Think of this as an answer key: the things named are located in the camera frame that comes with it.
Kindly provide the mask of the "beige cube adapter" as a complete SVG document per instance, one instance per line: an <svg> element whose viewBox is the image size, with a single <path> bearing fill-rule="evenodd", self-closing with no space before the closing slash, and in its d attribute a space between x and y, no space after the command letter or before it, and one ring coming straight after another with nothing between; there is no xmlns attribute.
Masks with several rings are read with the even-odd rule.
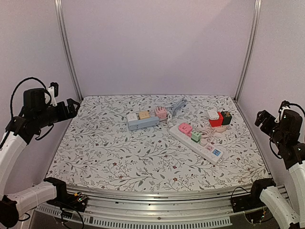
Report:
<svg viewBox="0 0 305 229"><path fill-rule="evenodd" d="M140 120L143 120L143 119L147 119L147 118L150 118L150 114L148 111L140 111L139 112L139 119Z"/></svg>

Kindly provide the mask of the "white plug adapter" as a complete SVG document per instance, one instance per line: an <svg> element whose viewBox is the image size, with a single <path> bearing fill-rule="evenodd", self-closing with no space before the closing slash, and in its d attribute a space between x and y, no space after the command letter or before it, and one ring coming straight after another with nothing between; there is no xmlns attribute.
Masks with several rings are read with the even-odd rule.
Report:
<svg viewBox="0 0 305 229"><path fill-rule="evenodd" d="M207 110L207 115L209 120L218 120L219 119L219 114L216 110Z"/></svg>

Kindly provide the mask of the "right aluminium frame post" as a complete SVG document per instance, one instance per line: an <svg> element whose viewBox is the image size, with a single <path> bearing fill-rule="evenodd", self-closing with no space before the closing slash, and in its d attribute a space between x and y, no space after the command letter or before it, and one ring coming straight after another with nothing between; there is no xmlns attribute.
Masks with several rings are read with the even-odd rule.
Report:
<svg viewBox="0 0 305 229"><path fill-rule="evenodd" d="M251 29L250 29L250 36L249 36L249 41L246 49L246 54L241 70L241 75L237 84L237 88L234 94L234 101L238 103L238 101L241 98L241 94L243 91L244 83L246 80L247 72L250 66L251 62L251 57L253 54L254 50L254 44L255 44L255 39L258 31L258 26L259 26L259 20L260 20L260 13L261 13L261 7L262 7L262 0L255 0L254 1L254 13L253 13L253 18L252 18L252 23L251 23Z"/></svg>

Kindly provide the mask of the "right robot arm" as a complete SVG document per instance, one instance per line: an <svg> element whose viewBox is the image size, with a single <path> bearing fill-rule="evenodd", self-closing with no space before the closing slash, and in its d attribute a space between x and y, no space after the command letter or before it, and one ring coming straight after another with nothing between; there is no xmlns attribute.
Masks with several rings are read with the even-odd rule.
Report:
<svg viewBox="0 0 305 229"><path fill-rule="evenodd" d="M305 145L299 140L304 116L305 111L300 105L282 101L277 117L262 110L255 120L255 125L269 136L269 143L277 148L273 154L284 163L295 189L298 211L283 198L271 178L256 180L246 203L250 208L263 203L281 229L305 227Z"/></svg>

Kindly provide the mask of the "round pink socket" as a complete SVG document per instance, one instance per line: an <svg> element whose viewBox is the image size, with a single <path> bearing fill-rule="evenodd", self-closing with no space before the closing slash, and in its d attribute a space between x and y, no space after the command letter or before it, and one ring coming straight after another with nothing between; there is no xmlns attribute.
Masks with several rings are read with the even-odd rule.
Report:
<svg viewBox="0 0 305 229"><path fill-rule="evenodd" d="M227 129L227 125L212 127L212 129L213 129L214 132L222 133Z"/></svg>

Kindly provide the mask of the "aluminium front rail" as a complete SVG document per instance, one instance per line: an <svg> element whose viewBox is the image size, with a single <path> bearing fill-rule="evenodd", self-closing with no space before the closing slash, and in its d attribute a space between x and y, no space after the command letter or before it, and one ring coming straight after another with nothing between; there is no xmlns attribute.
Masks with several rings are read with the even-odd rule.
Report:
<svg viewBox="0 0 305 229"><path fill-rule="evenodd" d="M250 186L181 192L128 192L68 186L88 195L86 210L61 217L58 207L42 204L31 212L24 229L276 229L265 208L235 213L231 198Z"/></svg>

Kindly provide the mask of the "pink cube adapter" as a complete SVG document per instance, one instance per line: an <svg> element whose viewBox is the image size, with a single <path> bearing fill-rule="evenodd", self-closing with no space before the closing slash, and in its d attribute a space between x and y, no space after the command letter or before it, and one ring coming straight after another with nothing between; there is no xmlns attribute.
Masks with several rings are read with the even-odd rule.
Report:
<svg viewBox="0 0 305 229"><path fill-rule="evenodd" d="M154 109L154 113L159 119L165 119L167 117L167 110L165 107L158 106Z"/></svg>

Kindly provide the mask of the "aluminium frame post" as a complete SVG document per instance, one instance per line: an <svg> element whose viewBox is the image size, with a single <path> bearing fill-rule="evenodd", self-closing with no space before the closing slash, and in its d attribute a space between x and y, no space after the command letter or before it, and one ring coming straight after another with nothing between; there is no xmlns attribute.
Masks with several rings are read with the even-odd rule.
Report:
<svg viewBox="0 0 305 229"><path fill-rule="evenodd" d="M246 49L246 54L241 70L241 75L237 84L237 88L234 94L234 101L238 103L238 101L241 98L241 94L243 91L244 83L246 80L247 72L250 66L251 62L251 57L253 54L254 50L254 44L255 44L255 39L258 31L258 26L259 26L259 20L260 20L260 13L261 13L261 7L262 7L262 0L255 0L254 1L254 13L253 13L253 18L252 18L252 23L251 23L251 29L250 29L250 36L249 36L249 41Z"/></svg>
<svg viewBox="0 0 305 229"><path fill-rule="evenodd" d="M62 7L62 1L61 0L55 0L55 12L57 16L57 21L58 21L58 26L59 26L59 31L60 31L60 36L61 36L61 41L62 41L62 46L69 70L69 74L71 77L72 85L74 87L76 96L79 101L83 100L83 95L81 92L81 87L77 78L77 73L76 69L74 66L72 54L71 54L71 49L70 49L70 44L68 40L68 34L67 34L67 29L65 25L65 20L64 20L64 12L63 12L63 7Z"/></svg>

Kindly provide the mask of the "dark green cube socket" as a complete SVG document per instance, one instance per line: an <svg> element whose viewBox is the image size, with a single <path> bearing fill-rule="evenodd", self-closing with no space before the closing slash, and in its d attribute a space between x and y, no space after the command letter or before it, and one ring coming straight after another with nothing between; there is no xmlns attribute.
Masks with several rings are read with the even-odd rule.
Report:
<svg viewBox="0 0 305 229"><path fill-rule="evenodd" d="M232 115L229 111L222 111L221 116L223 117L222 125L229 125L232 120Z"/></svg>

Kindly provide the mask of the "white cube adapter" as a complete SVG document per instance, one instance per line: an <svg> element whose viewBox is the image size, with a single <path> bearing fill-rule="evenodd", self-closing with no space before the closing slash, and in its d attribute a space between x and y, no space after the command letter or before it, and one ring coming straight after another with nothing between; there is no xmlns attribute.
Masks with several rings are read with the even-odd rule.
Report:
<svg viewBox="0 0 305 229"><path fill-rule="evenodd" d="M138 120L138 116L137 116L136 113L134 113L134 114L127 114L126 115L126 119L127 119L127 122L137 121Z"/></svg>

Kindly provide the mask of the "white long power strip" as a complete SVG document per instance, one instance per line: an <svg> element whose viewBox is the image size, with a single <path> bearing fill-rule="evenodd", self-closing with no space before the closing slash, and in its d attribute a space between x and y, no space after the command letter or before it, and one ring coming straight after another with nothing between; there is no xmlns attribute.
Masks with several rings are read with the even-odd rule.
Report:
<svg viewBox="0 0 305 229"><path fill-rule="evenodd" d="M212 146L211 144L206 144L202 146L200 143L194 142L190 137L181 132L178 129L179 124L176 124L172 128L169 129L169 134L173 136L176 140L181 142L190 150L194 151L199 156L206 159L208 162L216 165L224 156L224 152L220 149Z"/></svg>

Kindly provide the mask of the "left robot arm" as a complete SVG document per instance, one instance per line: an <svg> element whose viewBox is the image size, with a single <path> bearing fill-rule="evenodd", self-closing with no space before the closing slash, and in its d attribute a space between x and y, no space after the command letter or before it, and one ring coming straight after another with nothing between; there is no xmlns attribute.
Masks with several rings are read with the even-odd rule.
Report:
<svg viewBox="0 0 305 229"><path fill-rule="evenodd" d="M10 98L10 121L0 143L0 223L8 229L22 222L23 215L29 220L28 211L45 202L58 206L61 217L68 215L67 210L79 215L86 206L78 193L69 194L66 183L53 177L47 177L38 185L17 193L4 192L13 166L31 140L42 140L43 128L48 126L53 129L55 123L74 118L80 108L80 103L71 98L66 102L56 101L59 88L56 82L47 87L40 79L28 77L17 87L29 80L39 82L42 87L24 91L23 106L17 116L13 114L14 97Z"/></svg>

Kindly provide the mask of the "green cube adapter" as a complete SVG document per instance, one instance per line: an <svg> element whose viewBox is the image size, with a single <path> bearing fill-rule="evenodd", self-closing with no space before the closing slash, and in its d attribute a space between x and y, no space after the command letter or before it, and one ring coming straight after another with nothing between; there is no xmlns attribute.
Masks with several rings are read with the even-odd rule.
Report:
<svg viewBox="0 0 305 229"><path fill-rule="evenodd" d="M202 133L197 132L197 131L192 131L191 133L191 140L194 142L198 143L201 139Z"/></svg>

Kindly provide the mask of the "red cube socket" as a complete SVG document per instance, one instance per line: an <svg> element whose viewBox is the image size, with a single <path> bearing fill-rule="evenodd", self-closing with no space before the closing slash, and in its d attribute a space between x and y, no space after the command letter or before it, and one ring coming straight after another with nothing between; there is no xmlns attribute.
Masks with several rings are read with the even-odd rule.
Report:
<svg viewBox="0 0 305 229"><path fill-rule="evenodd" d="M209 119L209 123L211 127L220 127L223 124L224 117L220 112L217 112L218 119Z"/></svg>

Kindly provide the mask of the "pink flat plug adapter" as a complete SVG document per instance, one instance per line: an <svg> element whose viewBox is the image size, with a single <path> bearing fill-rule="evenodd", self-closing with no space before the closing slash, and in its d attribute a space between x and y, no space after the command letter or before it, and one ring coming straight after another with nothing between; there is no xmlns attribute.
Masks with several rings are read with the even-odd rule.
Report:
<svg viewBox="0 0 305 229"><path fill-rule="evenodd" d="M178 130L180 132L182 132L183 134L188 135L188 134L190 134L192 132L193 127L190 124L188 124L188 123L181 123L178 126Z"/></svg>

